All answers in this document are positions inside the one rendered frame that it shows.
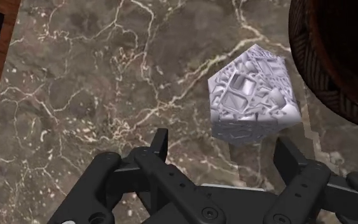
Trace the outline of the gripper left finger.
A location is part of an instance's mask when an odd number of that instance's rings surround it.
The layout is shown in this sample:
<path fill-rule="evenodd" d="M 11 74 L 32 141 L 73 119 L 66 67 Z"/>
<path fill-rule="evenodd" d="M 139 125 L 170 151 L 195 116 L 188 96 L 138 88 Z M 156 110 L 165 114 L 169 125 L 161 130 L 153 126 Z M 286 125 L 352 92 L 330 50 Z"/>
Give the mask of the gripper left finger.
<path fill-rule="evenodd" d="M 169 132 L 160 128 L 150 146 L 134 148 L 123 158 L 99 153 L 67 194 L 47 224 L 115 224 L 113 208 L 123 194 L 135 192 L 152 219 L 164 207 L 176 210 L 185 224 L 226 224 L 226 215 L 176 166 L 165 162 Z"/>

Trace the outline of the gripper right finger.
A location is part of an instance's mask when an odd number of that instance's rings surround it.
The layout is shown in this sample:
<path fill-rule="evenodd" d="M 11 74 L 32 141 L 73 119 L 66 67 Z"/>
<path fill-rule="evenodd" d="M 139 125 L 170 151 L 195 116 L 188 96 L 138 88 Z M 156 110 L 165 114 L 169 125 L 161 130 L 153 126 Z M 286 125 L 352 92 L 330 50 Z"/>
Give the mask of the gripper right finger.
<path fill-rule="evenodd" d="M 341 224 L 358 224 L 358 171 L 339 176 L 307 159 L 286 137 L 277 139 L 273 163 L 286 187 L 263 224 L 315 224 L 321 210 L 334 213 Z"/>

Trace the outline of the white embossed cube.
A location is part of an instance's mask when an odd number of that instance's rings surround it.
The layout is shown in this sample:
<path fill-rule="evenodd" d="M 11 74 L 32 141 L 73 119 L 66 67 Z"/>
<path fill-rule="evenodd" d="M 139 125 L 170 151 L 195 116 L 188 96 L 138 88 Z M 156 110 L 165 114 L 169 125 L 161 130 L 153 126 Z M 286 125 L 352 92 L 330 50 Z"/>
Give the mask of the white embossed cube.
<path fill-rule="evenodd" d="M 212 136 L 240 146 L 301 122 L 283 57 L 252 45 L 208 79 Z"/>

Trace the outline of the dark brown woven basket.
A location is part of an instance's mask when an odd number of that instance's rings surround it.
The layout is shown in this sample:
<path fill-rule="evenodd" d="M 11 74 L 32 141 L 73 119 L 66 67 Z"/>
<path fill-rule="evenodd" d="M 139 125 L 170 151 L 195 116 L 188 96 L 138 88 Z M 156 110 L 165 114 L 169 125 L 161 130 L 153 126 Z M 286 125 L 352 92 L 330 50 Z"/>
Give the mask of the dark brown woven basket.
<path fill-rule="evenodd" d="M 358 0 L 291 0 L 288 36 L 307 87 L 358 125 Z"/>

